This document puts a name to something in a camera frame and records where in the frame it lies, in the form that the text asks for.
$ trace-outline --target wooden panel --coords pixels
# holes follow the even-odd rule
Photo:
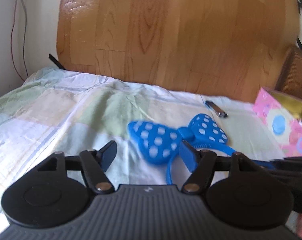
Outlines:
[[[96,74],[123,79],[124,56],[122,51],[96,49]]]
[[[57,51],[70,70],[253,102],[298,32],[296,0],[61,0]]]

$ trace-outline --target circular black cover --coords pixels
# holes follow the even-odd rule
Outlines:
[[[254,230],[284,225],[293,207],[291,192],[260,172],[241,172],[213,184],[206,201],[222,221]]]
[[[49,228],[78,216],[88,201],[88,191],[80,182],[41,172],[41,176],[22,177],[12,184],[4,192],[1,205],[10,222]]]

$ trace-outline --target brown chair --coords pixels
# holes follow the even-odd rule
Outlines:
[[[302,99],[302,50],[299,48],[288,49],[275,90]]]

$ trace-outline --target open box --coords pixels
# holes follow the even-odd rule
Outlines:
[[[261,88],[253,110],[272,132],[287,157],[302,156],[301,99]]]

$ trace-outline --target white polka dot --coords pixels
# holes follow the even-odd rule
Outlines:
[[[156,137],[154,139],[154,144],[157,145],[157,146],[160,146],[162,144],[162,138]]]
[[[133,130],[135,131],[135,132],[137,132],[138,130],[139,130],[139,125],[137,125],[137,124],[135,124],[134,126],[133,126]]]
[[[164,158],[168,157],[169,155],[170,155],[170,150],[168,150],[168,149],[163,150],[163,157]]]
[[[149,132],[148,132],[148,131],[143,130],[143,131],[141,132],[141,138],[142,138],[142,139],[147,139],[148,136],[149,136]]]
[[[177,138],[177,134],[176,134],[175,132],[171,132],[171,133],[170,133],[170,138],[171,138],[172,140],[175,140],[175,139]]]
[[[165,133],[165,129],[163,127],[158,128],[158,134],[163,135]]]
[[[145,126],[145,128],[146,128],[147,130],[151,130],[152,127],[153,127],[153,125],[152,125],[151,123],[147,123],[146,126]]]
[[[177,144],[176,143],[171,143],[171,149],[174,151],[177,148]]]
[[[149,154],[151,158],[155,158],[158,155],[158,147],[152,145],[149,150]]]

